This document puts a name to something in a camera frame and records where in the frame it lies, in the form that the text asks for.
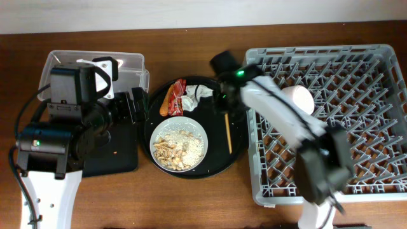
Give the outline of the grey plate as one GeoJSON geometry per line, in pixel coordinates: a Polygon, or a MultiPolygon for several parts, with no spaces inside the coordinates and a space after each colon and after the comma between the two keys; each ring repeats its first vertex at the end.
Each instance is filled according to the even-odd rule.
{"type": "MultiPolygon", "coordinates": [[[[204,154],[204,158],[205,158],[205,156],[207,154],[208,146],[209,146],[209,141],[208,141],[208,137],[207,137],[207,134],[206,134],[206,131],[204,130],[204,128],[201,126],[201,124],[199,124],[197,121],[195,121],[191,118],[184,117],[184,116],[175,116],[175,117],[171,117],[171,118],[166,119],[163,122],[161,122],[154,129],[153,133],[151,134],[149,149],[150,149],[150,153],[153,158],[153,161],[156,162],[157,165],[158,165],[158,162],[153,157],[153,141],[161,134],[161,132],[163,132],[165,130],[175,130],[175,129],[183,129],[183,130],[187,130],[189,132],[194,132],[196,134],[201,134],[204,145],[205,145],[205,154],[204,154]]],[[[166,172],[182,173],[182,172],[193,171],[198,167],[198,165],[193,167],[192,169],[181,171],[181,172],[170,171],[168,169],[164,169],[161,165],[158,165],[158,166],[159,166],[159,168],[163,169],[166,172]]]]}

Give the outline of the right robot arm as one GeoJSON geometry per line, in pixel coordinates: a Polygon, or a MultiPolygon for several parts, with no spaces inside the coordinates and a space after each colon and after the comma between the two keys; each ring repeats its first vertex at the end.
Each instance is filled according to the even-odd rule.
{"type": "Polygon", "coordinates": [[[335,212],[345,212],[336,196],[354,175],[346,130],[306,114],[257,65],[242,66],[229,51],[214,56],[210,66],[221,112],[255,110],[295,150],[294,183],[303,197],[298,228],[332,228],[335,212]]]}

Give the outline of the orange carrot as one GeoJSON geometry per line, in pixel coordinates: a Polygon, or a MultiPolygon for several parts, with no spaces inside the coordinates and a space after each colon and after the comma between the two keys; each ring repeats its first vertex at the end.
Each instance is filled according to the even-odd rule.
{"type": "Polygon", "coordinates": [[[161,116],[167,116],[169,113],[169,100],[170,100],[173,90],[174,90],[174,86],[171,85],[166,93],[166,96],[165,96],[165,98],[162,102],[162,105],[160,107],[160,110],[159,110],[159,113],[161,116]]]}

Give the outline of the white tissue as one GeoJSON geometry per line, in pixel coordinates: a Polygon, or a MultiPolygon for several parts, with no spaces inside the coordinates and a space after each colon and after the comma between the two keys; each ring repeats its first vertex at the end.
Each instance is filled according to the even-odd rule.
{"type": "Polygon", "coordinates": [[[205,85],[188,85],[186,95],[181,96],[183,111],[193,111],[198,107],[201,98],[213,96],[213,89],[205,85]]]}

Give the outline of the white bowl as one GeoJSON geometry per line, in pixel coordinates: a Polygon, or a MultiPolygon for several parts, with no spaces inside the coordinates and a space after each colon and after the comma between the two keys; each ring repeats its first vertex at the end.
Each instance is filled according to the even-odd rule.
{"type": "Polygon", "coordinates": [[[305,87],[301,85],[286,87],[282,89],[282,92],[308,115],[314,112],[314,99],[312,94],[305,87]]]}

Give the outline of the red snack wrapper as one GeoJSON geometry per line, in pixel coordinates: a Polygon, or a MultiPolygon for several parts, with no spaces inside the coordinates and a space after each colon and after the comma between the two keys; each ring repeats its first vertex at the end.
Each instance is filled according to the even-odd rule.
{"type": "Polygon", "coordinates": [[[182,116],[182,99],[186,89],[186,80],[178,79],[173,84],[173,90],[169,99],[168,114],[170,116],[182,116]]]}

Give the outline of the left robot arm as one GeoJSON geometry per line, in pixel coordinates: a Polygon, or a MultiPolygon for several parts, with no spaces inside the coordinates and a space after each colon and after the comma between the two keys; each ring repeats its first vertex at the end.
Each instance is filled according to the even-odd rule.
{"type": "Polygon", "coordinates": [[[138,166],[136,125],[146,119],[146,92],[119,90],[118,61],[77,60],[50,69],[30,123],[15,130],[8,161],[22,192],[22,228],[69,228],[84,177],[138,166]]]}

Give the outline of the wooden chopstick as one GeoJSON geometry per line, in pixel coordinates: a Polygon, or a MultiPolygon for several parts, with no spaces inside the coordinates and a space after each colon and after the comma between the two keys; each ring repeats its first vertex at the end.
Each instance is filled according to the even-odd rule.
{"type": "Polygon", "coordinates": [[[233,147],[232,147],[232,143],[231,143],[231,133],[230,133],[230,123],[229,123],[228,113],[224,114],[224,122],[225,122],[225,127],[226,127],[226,138],[227,138],[227,143],[228,143],[228,151],[229,151],[229,154],[232,154],[233,147]]]}

